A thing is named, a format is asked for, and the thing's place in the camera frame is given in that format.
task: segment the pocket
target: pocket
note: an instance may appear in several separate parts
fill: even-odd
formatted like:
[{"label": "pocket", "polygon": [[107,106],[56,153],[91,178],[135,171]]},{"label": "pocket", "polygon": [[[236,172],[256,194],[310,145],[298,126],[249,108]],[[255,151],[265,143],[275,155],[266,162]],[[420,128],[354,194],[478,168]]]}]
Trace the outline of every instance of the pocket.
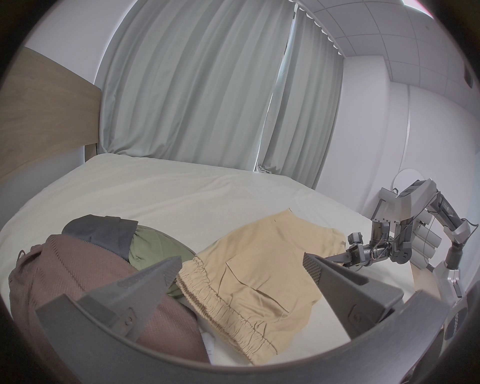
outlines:
[{"label": "pocket", "polygon": [[301,300],[298,257],[287,245],[249,248],[228,260],[227,267],[240,283],[273,300],[281,312],[290,313]]}]

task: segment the bed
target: bed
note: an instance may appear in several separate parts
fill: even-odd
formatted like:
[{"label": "bed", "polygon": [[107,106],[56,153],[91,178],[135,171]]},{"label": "bed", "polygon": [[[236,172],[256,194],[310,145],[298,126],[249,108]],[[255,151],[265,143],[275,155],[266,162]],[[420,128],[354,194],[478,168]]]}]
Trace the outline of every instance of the bed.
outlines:
[{"label": "bed", "polygon": [[[295,215],[344,234],[369,237],[371,221],[290,178],[126,155],[101,154],[68,173],[28,201],[0,231],[0,293],[9,307],[8,275],[20,250],[61,233],[70,220],[94,214],[120,216],[156,228],[195,252],[230,231],[290,208]],[[410,264],[390,261],[360,273],[400,287],[407,300],[415,291]],[[212,363],[248,365],[205,322],[215,339]],[[269,363],[319,354],[349,341],[325,299],[290,347]]]}]

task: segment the ceiling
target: ceiling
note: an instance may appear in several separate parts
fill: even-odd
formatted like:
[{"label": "ceiling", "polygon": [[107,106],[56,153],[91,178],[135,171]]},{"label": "ceiling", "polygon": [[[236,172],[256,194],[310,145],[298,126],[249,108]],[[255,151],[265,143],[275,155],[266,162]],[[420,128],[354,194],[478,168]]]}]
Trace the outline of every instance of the ceiling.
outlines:
[{"label": "ceiling", "polygon": [[443,95],[480,120],[480,92],[464,80],[456,47],[402,0],[300,0],[346,56],[383,55],[394,82]]}]

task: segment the white round object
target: white round object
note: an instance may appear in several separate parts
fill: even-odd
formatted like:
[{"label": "white round object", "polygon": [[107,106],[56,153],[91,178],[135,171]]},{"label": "white round object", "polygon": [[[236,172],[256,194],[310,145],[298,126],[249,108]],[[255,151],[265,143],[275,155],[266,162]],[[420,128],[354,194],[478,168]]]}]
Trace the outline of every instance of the white round object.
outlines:
[{"label": "white round object", "polygon": [[392,184],[392,191],[399,194],[417,180],[425,180],[425,178],[416,169],[404,169],[395,176]]}]

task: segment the ceiling light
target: ceiling light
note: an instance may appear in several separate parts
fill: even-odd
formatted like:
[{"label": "ceiling light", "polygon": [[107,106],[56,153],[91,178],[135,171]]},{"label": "ceiling light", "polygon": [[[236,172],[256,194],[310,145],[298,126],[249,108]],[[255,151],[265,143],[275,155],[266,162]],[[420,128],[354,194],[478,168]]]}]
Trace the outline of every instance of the ceiling light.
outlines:
[{"label": "ceiling light", "polygon": [[402,0],[402,1],[406,6],[415,8],[416,10],[423,12],[424,14],[430,16],[433,19],[433,16],[430,14],[430,12],[428,12],[427,9],[423,5],[421,5],[418,0]]}]

